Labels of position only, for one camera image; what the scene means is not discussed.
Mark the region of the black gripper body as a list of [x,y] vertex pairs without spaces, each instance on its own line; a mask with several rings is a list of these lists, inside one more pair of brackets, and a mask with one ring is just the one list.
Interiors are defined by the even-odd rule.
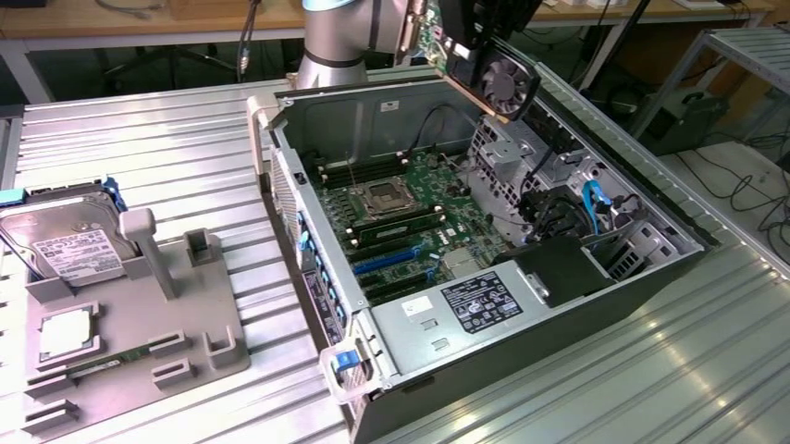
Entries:
[[537,12],[537,0],[449,0],[439,2],[445,35],[477,50],[498,37],[522,31]]

